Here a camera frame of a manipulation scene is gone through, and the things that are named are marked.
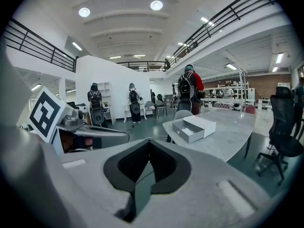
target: cable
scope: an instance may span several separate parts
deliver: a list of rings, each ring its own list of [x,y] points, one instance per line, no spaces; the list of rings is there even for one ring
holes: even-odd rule
[[[143,139],[143,140],[146,140],[146,139],[152,139],[152,138],[157,138],[157,137],[167,137],[167,136],[154,136],[154,137],[148,137],[148,138],[145,138],[145,139]]]
[[[147,176],[151,175],[154,171],[151,171],[149,174],[145,175],[143,178],[141,178],[137,183],[135,183],[135,185],[137,185],[138,183],[140,183],[144,178],[146,178]]]

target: white box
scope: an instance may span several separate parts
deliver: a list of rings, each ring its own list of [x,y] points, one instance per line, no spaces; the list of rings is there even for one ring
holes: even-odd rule
[[[203,138],[206,138],[207,136],[209,136],[210,134],[215,132],[217,123],[216,122],[212,122],[206,119],[203,119],[201,117],[198,116],[188,116],[188,117],[184,117],[183,118],[184,121],[195,125],[201,129],[204,130],[203,132]]]

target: green floor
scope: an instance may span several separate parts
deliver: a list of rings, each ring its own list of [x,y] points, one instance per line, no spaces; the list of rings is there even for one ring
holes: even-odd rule
[[[132,121],[130,118],[127,119],[127,122],[124,123],[123,120],[118,120],[114,126],[110,128],[117,129],[120,131],[131,130],[130,141],[144,139],[148,137],[156,137],[157,140],[164,140],[167,137],[166,131],[164,130],[162,123],[171,121],[174,118],[175,111],[171,108],[168,108],[168,116],[166,113],[163,115],[162,111],[159,112],[159,118],[155,116],[147,116],[147,120],[142,117],[142,121],[134,125],[132,128]],[[250,149],[248,156],[244,159],[246,144],[236,153],[229,161],[228,164],[235,167],[237,170],[254,180],[258,183],[268,194],[273,197],[282,190],[288,189],[291,180],[296,173],[296,168],[301,157],[295,158],[285,158],[289,162],[288,169],[285,171],[285,180],[283,184],[278,187],[277,183],[281,180],[281,177],[278,173],[276,166],[273,166],[259,177],[256,173],[256,170],[259,167],[267,165],[269,162],[266,159],[261,158],[260,162],[255,163],[256,157],[259,152],[268,152],[266,149],[268,146],[269,139],[265,136],[262,136],[257,133],[252,133]],[[136,185],[135,200],[136,200],[136,209],[139,212],[142,210],[144,205],[149,201],[150,197],[150,187],[155,183],[154,174],[150,163],[147,164],[146,169],[143,171],[141,177],[139,178],[138,184]]]

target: ceiling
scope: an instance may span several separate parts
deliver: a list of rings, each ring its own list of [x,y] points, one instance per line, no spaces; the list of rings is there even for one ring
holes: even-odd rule
[[[37,84],[41,84],[41,86],[47,87],[52,93],[59,93],[59,78],[19,67],[15,67],[15,69],[30,89],[32,89]],[[74,81],[66,80],[67,91],[73,90],[75,88],[76,86]],[[41,87],[33,91],[33,94],[31,96],[32,98],[35,98],[39,94],[39,89],[41,89]]]
[[[150,8],[152,1],[40,0],[41,8],[91,55],[107,60],[121,56],[113,62],[163,61],[202,25],[201,17],[211,18],[234,0],[160,0],[159,11]],[[78,14],[83,7],[91,12],[86,18]]]
[[[276,64],[277,54],[283,53],[281,63]],[[265,31],[239,40],[222,50],[216,51],[193,63],[201,78],[233,73],[227,64],[239,65],[249,72],[289,72],[299,55],[303,54],[302,45],[292,26],[284,26]]]

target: black mesh chair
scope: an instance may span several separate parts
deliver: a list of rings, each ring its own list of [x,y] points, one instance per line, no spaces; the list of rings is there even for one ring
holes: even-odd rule
[[[270,97],[270,102],[274,115],[274,123],[269,130],[269,138],[270,144],[276,148],[278,155],[270,155],[260,152],[257,156],[257,160],[261,156],[264,156],[272,160],[272,162],[257,174],[261,176],[265,170],[275,164],[282,178],[278,182],[278,185],[280,186],[284,180],[281,164],[285,165],[284,170],[286,170],[288,167],[288,162],[284,161],[282,158],[284,156],[295,157],[302,154],[303,146],[295,137],[291,136],[291,132],[294,126],[294,100],[291,91],[287,87],[277,87],[276,94]],[[298,139],[301,138],[302,133],[303,130],[301,131]]]

